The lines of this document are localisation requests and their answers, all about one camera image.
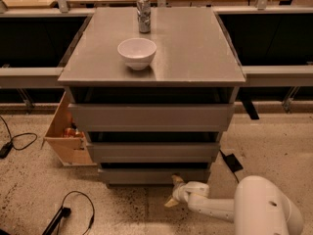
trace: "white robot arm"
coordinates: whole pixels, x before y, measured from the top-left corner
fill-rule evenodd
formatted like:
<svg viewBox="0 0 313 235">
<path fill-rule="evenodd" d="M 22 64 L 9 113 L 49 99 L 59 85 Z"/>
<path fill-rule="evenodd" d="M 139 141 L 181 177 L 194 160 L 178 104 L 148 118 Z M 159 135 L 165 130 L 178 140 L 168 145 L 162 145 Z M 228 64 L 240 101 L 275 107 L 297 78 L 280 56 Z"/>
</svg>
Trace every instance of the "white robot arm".
<svg viewBox="0 0 313 235">
<path fill-rule="evenodd" d="M 234 199 L 208 199 L 209 186 L 185 183 L 173 175 L 172 207 L 187 203 L 193 212 L 235 223 L 235 235 L 300 235 L 303 218 L 295 204 L 269 180 L 249 176 L 238 185 Z"/>
</svg>

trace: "floor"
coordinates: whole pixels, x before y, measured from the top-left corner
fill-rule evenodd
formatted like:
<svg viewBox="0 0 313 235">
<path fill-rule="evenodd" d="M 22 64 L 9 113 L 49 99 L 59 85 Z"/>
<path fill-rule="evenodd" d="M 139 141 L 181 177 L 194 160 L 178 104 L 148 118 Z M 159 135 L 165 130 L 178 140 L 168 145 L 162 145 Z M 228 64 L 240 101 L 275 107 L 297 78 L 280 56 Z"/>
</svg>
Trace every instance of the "floor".
<svg viewBox="0 0 313 235">
<path fill-rule="evenodd" d="M 299 207 L 305 220 L 303 235 L 313 234 L 313 104 L 294 102 L 286 114 L 279 102 L 255 103 L 260 120 L 251 120 L 240 104 L 229 130 L 223 135 L 222 150 L 234 153 L 244 166 L 239 179 L 260 175 L 275 183 Z M 163 205 L 170 187 L 111 188 L 97 175 L 94 166 L 63 166 L 43 137 L 54 108 L 24 111 L 0 108 L 13 135 L 35 132 L 38 139 L 23 151 L 13 150 L 0 160 L 0 228 L 15 235 L 42 234 L 73 190 L 89 196 L 95 207 L 95 222 L 89 234 L 234 234 L 234 224 L 190 212 L 186 205 L 168 209 Z M 8 134 L 0 122 L 0 146 Z M 16 146 L 30 138 L 21 137 Z M 220 157 L 208 180 L 211 198 L 233 198 L 234 175 Z M 69 195 L 65 206 L 71 215 L 64 219 L 59 234 L 83 234 L 92 208 L 78 194 Z"/>
</svg>

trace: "plug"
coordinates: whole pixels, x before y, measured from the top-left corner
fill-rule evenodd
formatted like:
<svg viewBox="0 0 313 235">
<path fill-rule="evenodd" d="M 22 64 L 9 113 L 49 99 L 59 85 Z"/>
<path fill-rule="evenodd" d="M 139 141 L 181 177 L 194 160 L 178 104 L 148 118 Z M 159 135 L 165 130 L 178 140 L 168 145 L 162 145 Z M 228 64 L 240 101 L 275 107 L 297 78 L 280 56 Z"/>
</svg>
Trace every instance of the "plug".
<svg viewBox="0 0 313 235">
<path fill-rule="evenodd" d="M 13 147 L 12 141 L 10 141 L 10 142 L 6 143 L 4 146 L 2 146 L 2 148 L 0 150 L 0 159 L 5 159 L 8 156 L 8 154 L 10 153 L 12 147 Z"/>
</svg>

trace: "cardboard box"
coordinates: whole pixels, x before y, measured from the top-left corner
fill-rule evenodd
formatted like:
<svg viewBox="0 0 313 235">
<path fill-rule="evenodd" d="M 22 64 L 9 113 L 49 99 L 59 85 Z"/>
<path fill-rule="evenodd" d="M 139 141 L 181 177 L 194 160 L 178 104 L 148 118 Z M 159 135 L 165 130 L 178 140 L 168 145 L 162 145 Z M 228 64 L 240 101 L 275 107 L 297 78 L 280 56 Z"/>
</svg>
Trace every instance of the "cardboard box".
<svg viewBox="0 0 313 235">
<path fill-rule="evenodd" d="M 85 138 L 63 137 L 65 129 L 71 127 L 68 104 L 69 99 L 65 94 L 44 140 L 52 147 L 63 165 L 96 165 L 90 159 Z"/>
</svg>

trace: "bowl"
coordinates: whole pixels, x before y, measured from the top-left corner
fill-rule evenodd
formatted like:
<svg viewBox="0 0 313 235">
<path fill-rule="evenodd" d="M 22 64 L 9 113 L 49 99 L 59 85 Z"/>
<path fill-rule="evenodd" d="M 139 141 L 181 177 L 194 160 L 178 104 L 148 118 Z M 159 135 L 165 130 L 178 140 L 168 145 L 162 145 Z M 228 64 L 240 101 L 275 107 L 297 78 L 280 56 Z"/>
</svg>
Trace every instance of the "bowl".
<svg viewBox="0 0 313 235">
<path fill-rule="evenodd" d="M 122 41 L 118 45 L 117 51 L 125 65 L 139 71 L 147 67 L 154 59 L 157 46 L 146 38 L 131 38 Z"/>
</svg>

